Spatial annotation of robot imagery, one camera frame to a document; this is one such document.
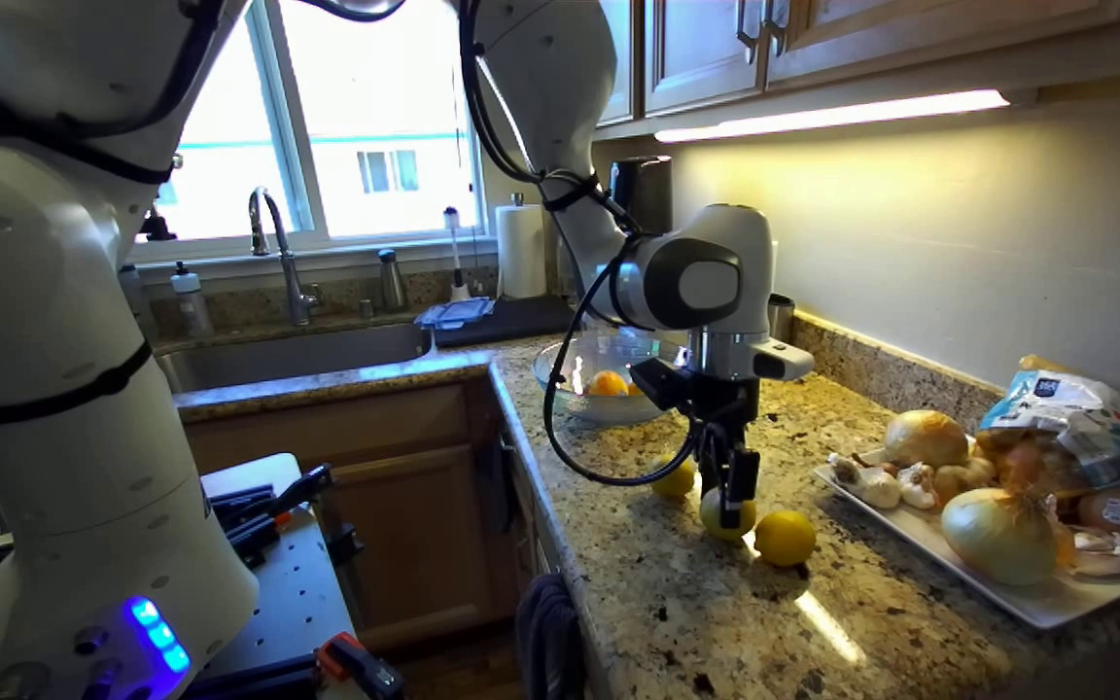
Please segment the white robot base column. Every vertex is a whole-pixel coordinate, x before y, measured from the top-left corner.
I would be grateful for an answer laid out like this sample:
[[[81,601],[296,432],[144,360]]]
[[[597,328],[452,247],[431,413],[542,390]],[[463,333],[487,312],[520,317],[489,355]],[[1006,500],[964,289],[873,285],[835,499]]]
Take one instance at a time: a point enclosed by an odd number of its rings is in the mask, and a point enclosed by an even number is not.
[[[166,700],[257,581],[121,259],[246,0],[0,0],[0,696]]]

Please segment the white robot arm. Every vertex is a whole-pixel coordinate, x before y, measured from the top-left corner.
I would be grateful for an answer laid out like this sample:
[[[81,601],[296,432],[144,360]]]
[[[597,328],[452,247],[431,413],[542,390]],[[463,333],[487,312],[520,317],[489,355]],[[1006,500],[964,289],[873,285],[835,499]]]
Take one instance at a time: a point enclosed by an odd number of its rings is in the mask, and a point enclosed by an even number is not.
[[[769,227],[752,206],[715,201],[666,231],[636,201],[627,168],[597,163],[597,133],[615,92],[619,52],[602,0],[452,0],[458,69],[489,161],[533,185],[580,281],[580,312],[642,332],[686,332],[694,360],[629,364],[656,409],[689,421],[686,447],[636,485],[686,460],[730,516],[759,490],[763,376],[796,376],[807,351],[769,332]]]

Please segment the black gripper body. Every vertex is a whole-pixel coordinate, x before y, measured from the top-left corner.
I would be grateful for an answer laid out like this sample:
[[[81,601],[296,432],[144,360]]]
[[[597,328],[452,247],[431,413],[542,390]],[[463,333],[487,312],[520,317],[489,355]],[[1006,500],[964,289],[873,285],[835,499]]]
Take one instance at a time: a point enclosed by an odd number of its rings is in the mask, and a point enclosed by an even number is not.
[[[701,437],[739,443],[759,421],[759,386],[800,380],[809,368],[809,351],[769,337],[752,351],[752,364],[734,376],[701,368],[694,355],[636,360],[629,376],[653,409],[681,413]]]

